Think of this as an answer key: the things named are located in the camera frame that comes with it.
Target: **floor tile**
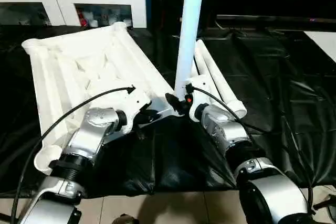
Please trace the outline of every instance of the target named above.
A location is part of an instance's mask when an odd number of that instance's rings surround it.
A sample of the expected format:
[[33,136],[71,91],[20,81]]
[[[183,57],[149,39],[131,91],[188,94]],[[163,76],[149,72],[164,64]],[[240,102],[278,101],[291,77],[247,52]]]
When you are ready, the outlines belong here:
[[[17,206],[17,217],[21,213],[23,207],[26,205],[26,203],[29,201],[29,199],[20,199],[18,206]],[[12,211],[12,205],[13,205],[13,199],[0,199],[0,212],[6,215],[11,215]]]
[[[314,187],[313,192],[314,192],[314,197],[313,197],[313,203],[317,204],[322,201],[325,201],[328,199],[329,194],[334,194],[336,195],[336,191],[333,191],[333,188],[331,187],[332,190],[330,190],[327,187],[324,186],[317,186]],[[316,214],[314,215],[314,220],[318,222],[327,222],[327,223],[332,223],[328,211],[326,208],[321,208],[319,209]]]
[[137,217],[144,224],[207,223],[203,193],[105,197],[100,223],[110,224],[121,214]]
[[211,224],[246,224],[239,191],[208,192],[205,199]]
[[83,199],[77,208],[82,212],[79,224],[99,224],[103,198]]

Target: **vertical white tube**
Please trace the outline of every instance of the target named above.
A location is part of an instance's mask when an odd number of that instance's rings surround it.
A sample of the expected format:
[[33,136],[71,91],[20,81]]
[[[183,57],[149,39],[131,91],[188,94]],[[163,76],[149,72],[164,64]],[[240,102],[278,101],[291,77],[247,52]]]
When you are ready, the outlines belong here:
[[184,101],[185,82],[191,76],[202,0],[184,0],[180,46],[175,78],[175,95]]

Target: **black plastic sheet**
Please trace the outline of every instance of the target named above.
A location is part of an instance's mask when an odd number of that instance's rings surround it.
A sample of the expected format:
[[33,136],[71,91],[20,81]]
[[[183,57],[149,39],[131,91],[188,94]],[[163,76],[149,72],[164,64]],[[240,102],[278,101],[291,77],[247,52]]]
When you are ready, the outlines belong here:
[[[39,137],[31,66],[21,43],[80,30],[0,27],[0,197],[13,194],[25,158]],[[179,38],[145,29],[129,32],[173,86]],[[334,184],[336,63],[303,32],[214,30],[199,37],[246,106],[244,122],[265,131],[251,129],[267,157],[299,186],[307,187],[304,171],[282,146],[294,155],[300,150],[298,159],[313,185]],[[42,178],[31,162],[23,196],[29,196]],[[201,127],[174,117],[105,145],[89,180],[90,198],[234,188],[225,159]]]

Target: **cable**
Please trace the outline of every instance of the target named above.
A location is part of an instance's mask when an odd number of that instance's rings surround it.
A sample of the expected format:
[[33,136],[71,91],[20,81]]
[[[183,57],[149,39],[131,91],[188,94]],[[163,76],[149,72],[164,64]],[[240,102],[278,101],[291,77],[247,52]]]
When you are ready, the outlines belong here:
[[216,24],[216,26],[218,26],[218,28],[220,30],[225,30],[225,28],[223,26],[221,26],[216,20],[215,20],[215,24]]
[[[251,141],[253,142],[253,144],[257,145],[258,144],[255,142],[255,140],[253,139],[253,137],[251,136],[251,134],[247,131],[247,128],[250,127],[251,129],[254,129],[254,130],[257,130],[259,132],[262,132],[262,133],[267,133],[266,131],[262,130],[262,129],[259,129],[255,126],[252,126],[252,125],[249,125],[247,127],[247,125],[237,116],[237,114],[232,111],[223,101],[221,101],[220,99],[218,99],[217,97],[215,97],[214,95],[212,95],[211,93],[203,90],[203,89],[200,89],[200,88],[197,88],[197,87],[194,87],[190,84],[190,88],[188,89],[188,91],[192,91],[192,90],[197,90],[201,93],[204,93],[206,95],[208,95],[209,97],[211,97],[212,99],[214,99],[216,102],[218,102],[220,105],[222,105],[224,108],[226,108],[228,110],[228,112],[230,112],[233,117],[235,118],[236,122],[241,124],[242,127],[244,128],[244,130],[246,131],[246,134],[248,135],[248,137],[251,139]],[[312,202],[313,202],[313,189],[312,189],[312,182],[308,176],[308,173],[307,173],[307,170],[305,168],[304,165],[301,164],[301,161],[299,160],[299,158],[295,157],[291,151],[288,149],[288,147],[286,146],[282,146],[282,148],[288,153],[288,155],[293,158],[293,160],[295,160],[299,167],[301,168],[301,170],[303,171],[303,175],[306,177],[306,180],[307,180],[307,183],[308,183],[308,200],[307,200],[307,206],[308,206],[308,210],[311,212],[312,211]]]
[[305,168],[305,165],[301,163],[300,159],[298,157],[296,157],[287,146],[282,145],[281,148],[286,151],[289,155],[289,158],[292,158],[293,161],[295,161],[295,163],[297,163],[297,165],[299,166],[299,168],[301,169],[307,183],[308,183],[308,199],[307,199],[307,208],[308,211],[311,213],[312,212],[312,205],[313,205],[313,188],[312,188],[312,182],[311,179],[308,176],[307,170]]
[[77,109],[79,109],[80,107],[83,107],[84,105],[88,104],[89,102],[105,95],[105,94],[109,94],[109,93],[113,93],[113,92],[117,92],[117,91],[122,91],[122,90],[127,90],[128,94],[130,94],[133,90],[135,89],[135,87],[127,87],[127,88],[117,88],[117,89],[112,89],[112,90],[108,90],[105,91],[103,93],[97,94],[94,97],[91,97],[90,99],[82,102],[81,104],[77,105],[76,107],[72,108],[71,110],[69,110],[67,113],[65,113],[63,116],[61,116],[55,123],[52,124],[52,126],[50,126],[49,129],[46,130],[46,132],[41,136],[41,138],[37,141],[37,143],[34,145],[33,149],[31,150],[31,152],[29,153],[29,156],[26,160],[26,163],[22,169],[21,175],[20,175],[20,179],[17,185],[17,189],[16,189],[16,194],[15,194],[15,198],[13,201],[13,206],[12,206],[12,213],[11,213],[11,223],[10,224],[15,224],[16,222],[16,211],[17,211],[17,205],[18,205],[18,201],[19,201],[19,197],[20,197],[20,192],[21,192],[21,187],[22,187],[22,183],[23,183],[23,179],[25,177],[25,173],[27,171],[28,165],[29,165],[29,161],[31,160],[31,158],[33,157],[33,154],[35,153],[35,151],[37,150],[37,148],[39,147],[40,143],[43,141],[43,139],[63,120],[65,119],[68,115],[72,114],[74,111],[76,111]]
[[248,132],[247,130],[247,126],[245,125],[245,123],[237,116],[237,114],[232,110],[230,109],[223,101],[221,101],[220,99],[218,99],[217,97],[215,97],[214,95],[212,95],[211,93],[203,90],[203,89],[200,89],[200,88],[197,88],[197,87],[194,87],[194,86],[190,86],[193,90],[197,90],[201,93],[204,93],[206,95],[208,95],[209,97],[211,97],[212,99],[214,99],[216,102],[218,102],[220,105],[222,105],[224,108],[226,108],[226,110],[228,112],[230,112],[232,114],[232,116],[235,118],[236,122],[241,124],[242,127],[244,128],[244,130],[246,131],[246,134],[248,135],[248,137],[251,139],[252,143],[256,146],[259,146],[256,141],[254,140],[254,138],[252,137],[252,135]]

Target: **silver robot arm segment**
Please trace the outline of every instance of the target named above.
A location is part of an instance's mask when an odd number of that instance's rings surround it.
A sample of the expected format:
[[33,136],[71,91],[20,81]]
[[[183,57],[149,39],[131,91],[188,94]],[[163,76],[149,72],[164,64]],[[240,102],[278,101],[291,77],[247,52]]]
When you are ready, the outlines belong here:
[[195,117],[226,157],[247,222],[316,223],[301,190],[255,146],[242,125],[216,105],[200,104]]
[[86,180],[95,164],[104,137],[126,125],[122,111],[112,108],[88,110],[72,135],[52,173],[23,211],[19,224],[76,224],[81,212],[75,207],[85,195]]

